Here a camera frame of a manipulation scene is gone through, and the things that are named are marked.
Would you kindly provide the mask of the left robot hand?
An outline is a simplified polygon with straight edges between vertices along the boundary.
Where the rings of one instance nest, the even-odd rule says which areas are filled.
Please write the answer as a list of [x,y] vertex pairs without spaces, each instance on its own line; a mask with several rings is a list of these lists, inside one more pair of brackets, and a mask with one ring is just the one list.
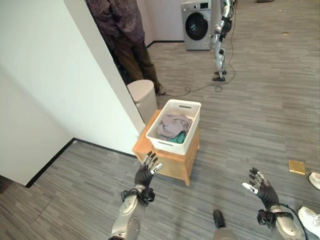
[[162,162],[158,162],[158,157],[155,152],[148,152],[135,174],[134,184],[136,186],[148,188],[151,184],[154,174],[158,173],[163,166],[164,164]]

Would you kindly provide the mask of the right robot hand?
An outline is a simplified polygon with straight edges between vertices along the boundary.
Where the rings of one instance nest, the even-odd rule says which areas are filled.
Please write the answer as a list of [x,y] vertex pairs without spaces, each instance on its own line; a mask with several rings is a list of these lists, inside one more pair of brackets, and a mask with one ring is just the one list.
[[263,173],[253,167],[249,170],[249,182],[241,185],[251,193],[255,194],[269,210],[271,207],[279,205],[279,197],[270,182],[264,177]]

